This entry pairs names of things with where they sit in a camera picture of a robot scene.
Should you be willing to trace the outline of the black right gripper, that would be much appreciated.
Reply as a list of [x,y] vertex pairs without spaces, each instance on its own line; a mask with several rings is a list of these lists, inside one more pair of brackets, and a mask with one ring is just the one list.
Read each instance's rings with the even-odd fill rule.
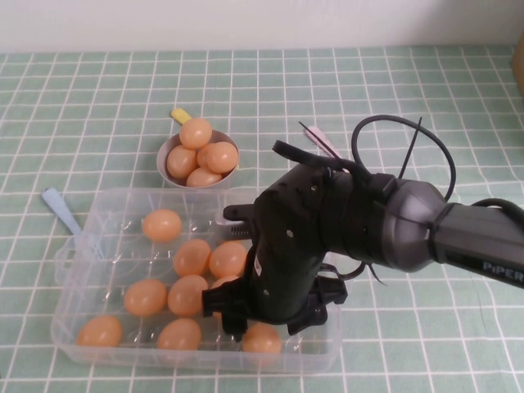
[[[297,334],[324,325],[327,306],[346,301],[345,283],[318,272],[328,252],[344,250],[348,195],[348,174],[297,165],[255,199],[257,238],[246,280],[251,317]],[[223,331],[240,341],[247,330],[244,284],[225,282],[203,291],[201,300],[203,316],[220,314]]]

